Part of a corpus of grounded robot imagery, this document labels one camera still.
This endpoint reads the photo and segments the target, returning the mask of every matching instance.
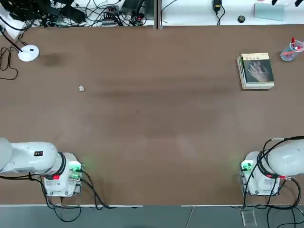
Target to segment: cup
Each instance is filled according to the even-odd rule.
[[[292,43],[290,42],[288,47],[285,48],[285,50],[281,52],[280,56],[284,61],[292,61],[299,53],[304,51],[304,46],[301,41],[296,40],[294,42],[294,47],[292,46]]]

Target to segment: hand illustration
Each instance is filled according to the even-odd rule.
[[[250,64],[250,67],[248,69],[250,75],[254,77],[259,82],[267,82],[268,81],[268,70],[261,65],[259,61],[253,62],[253,64]]]

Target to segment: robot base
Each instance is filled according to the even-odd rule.
[[[259,151],[254,151],[249,153],[246,156],[245,160],[240,164],[241,169],[247,169],[247,171],[240,170],[240,180],[241,180],[241,187],[243,189],[243,192],[245,191],[246,184],[252,172],[252,169],[256,165],[258,154]],[[257,167],[253,171],[253,176],[250,178],[247,192],[249,192],[251,195],[269,196],[272,188],[274,187],[274,184],[275,184],[275,179],[264,176]],[[280,179],[277,178],[274,191],[271,193],[271,195],[277,194],[279,186],[280,186]]]
[[[83,165],[71,153],[63,153],[66,158],[66,167],[59,179],[48,180],[44,178],[44,186],[48,196],[70,197],[79,195],[81,189]]]

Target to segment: book cover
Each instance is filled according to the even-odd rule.
[[[274,82],[268,53],[242,54],[246,83]]]

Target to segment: metal frame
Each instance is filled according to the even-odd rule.
[[[154,29],[162,29],[162,0],[154,0]]]

